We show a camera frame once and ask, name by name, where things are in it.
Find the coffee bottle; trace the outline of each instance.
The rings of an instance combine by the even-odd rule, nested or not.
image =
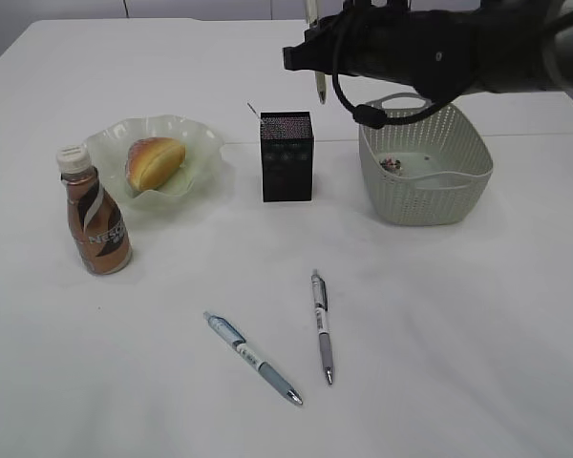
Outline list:
[[[57,153],[61,180],[68,194],[68,224],[85,267],[93,274],[112,274],[127,265],[132,247],[115,201],[99,182],[84,146]]]

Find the silver pen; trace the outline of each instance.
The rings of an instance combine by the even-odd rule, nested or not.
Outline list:
[[[217,317],[208,312],[203,312],[204,319],[208,325],[217,333],[221,338],[226,341],[231,347],[236,350],[249,363],[259,375],[261,375],[266,382],[274,387],[283,397],[288,401],[294,403],[296,406],[302,406],[304,400],[295,391],[289,382],[287,382],[267,361],[260,358],[251,348],[246,344],[246,339],[240,334],[229,322],[222,317]]]
[[[329,323],[327,313],[327,288],[325,281],[318,275],[318,270],[312,272],[312,295],[314,296],[314,312],[316,314],[316,328],[318,329],[318,344],[321,350],[321,364],[323,373],[329,385],[333,385],[335,368],[333,367],[333,352],[331,351],[331,338],[329,336]]]

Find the white bottle cap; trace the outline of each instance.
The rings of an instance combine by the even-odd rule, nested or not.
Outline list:
[[[62,174],[80,174],[92,166],[85,145],[67,146],[57,152],[57,165]]]

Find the black box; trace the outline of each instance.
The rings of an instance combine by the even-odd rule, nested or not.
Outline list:
[[[312,200],[309,112],[261,113],[261,120],[264,202]]]

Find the bun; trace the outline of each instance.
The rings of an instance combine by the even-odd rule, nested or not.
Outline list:
[[[136,191],[159,188],[184,161],[184,145],[173,138],[144,138],[127,154],[125,176]]]

